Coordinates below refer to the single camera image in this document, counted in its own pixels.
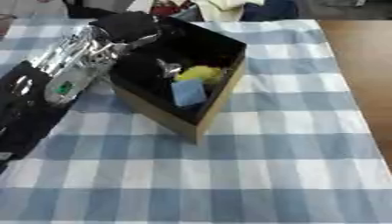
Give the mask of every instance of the cardboard box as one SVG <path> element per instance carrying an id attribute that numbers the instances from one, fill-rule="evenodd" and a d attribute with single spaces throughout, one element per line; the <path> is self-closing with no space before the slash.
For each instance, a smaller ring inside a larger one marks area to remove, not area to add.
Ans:
<path id="1" fill-rule="evenodd" d="M 166 40 L 163 44 L 151 44 L 147 52 L 153 51 L 154 56 L 162 58 L 165 56 L 159 55 L 160 53 L 174 51 L 180 55 L 178 60 L 189 59 L 191 61 L 189 67 L 208 65 L 224 67 L 227 70 L 220 83 L 210 91 L 207 101 L 193 108 L 177 107 L 171 101 L 170 96 L 163 97 L 160 94 L 154 94 L 149 89 L 129 81 L 128 78 L 131 75 L 137 74 L 137 71 L 132 71 L 132 69 L 124 72 L 114 67 L 110 73 L 113 89 L 117 96 L 136 112 L 179 133 L 190 142 L 197 143 L 244 73 L 246 45 L 175 18 L 168 17 L 163 23 L 179 28 L 183 35 L 173 40 Z"/>

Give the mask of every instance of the checkered tablecloth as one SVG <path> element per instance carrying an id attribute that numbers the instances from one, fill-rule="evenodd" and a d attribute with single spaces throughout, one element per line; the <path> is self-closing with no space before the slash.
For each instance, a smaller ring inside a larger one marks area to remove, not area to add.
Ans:
<path id="1" fill-rule="evenodd" d="M 17 20 L 1 74 L 81 23 Z M 200 25 L 247 43 L 248 64 L 199 147 L 96 84 L 0 176 L 0 224 L 392 223 L 390 173 L 318 24 Z"/>

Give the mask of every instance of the yellow object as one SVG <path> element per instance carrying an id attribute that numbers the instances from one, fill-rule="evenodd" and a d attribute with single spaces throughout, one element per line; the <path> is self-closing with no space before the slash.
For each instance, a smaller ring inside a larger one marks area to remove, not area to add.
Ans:
<path id="1" fill-rule="evenodd" d="M 217 84 L 221 80 L 221 69 L 209 66 L 193 66 L 177 75 L 174 80 L 188 81 L 197 78 L 203 80 L 203 83 L 205 84 Z"/>

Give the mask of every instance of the blue block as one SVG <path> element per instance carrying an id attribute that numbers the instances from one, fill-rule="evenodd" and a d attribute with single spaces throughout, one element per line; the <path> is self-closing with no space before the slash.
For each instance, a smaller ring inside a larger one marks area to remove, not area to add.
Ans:
<path id="1" fill-rule="evenodd" d="M 204 102 L 207 97 L 200 79 L 182 80 L 171 84 L 174 102 L 179 107 Z"/>

